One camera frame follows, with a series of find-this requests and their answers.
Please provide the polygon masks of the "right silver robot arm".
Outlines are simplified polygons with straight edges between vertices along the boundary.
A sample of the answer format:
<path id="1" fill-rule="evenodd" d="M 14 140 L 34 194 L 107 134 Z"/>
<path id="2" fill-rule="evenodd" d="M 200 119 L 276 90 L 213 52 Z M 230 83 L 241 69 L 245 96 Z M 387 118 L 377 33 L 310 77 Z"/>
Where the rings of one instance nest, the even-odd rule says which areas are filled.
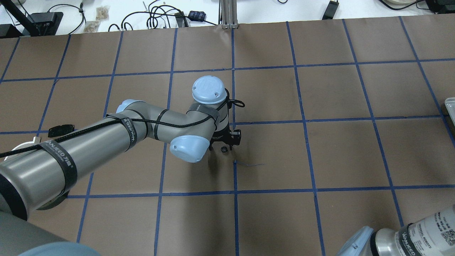
<path id="1" fill-rule="evenodd" d="M 337 256 L 453 256 L 455 254 L 454 206 L 395 231 L 369 226 L 358 230 Z"/>

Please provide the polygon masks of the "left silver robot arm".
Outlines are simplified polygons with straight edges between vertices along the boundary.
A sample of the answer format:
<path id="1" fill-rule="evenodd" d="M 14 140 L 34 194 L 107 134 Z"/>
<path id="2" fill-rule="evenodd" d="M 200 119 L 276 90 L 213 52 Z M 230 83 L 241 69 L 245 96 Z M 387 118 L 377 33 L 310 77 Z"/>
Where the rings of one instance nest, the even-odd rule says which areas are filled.
<path id="1" fill-rule="evenodd" d="M 191 87 L 186 113 L 127 99 L 115 113 L 86 128 L 44 142 L 25 142 L 1 153 L 1 255 L 98 256 L 28 222 L 33 211 L 53 207 L 76 183 L 146 138 L 169 144 L 185 162 L 200 162 L 213 142 L 239 145 L 241 131 L 229 128 L 230 97 L 216 76 L 202 76 Z"/>

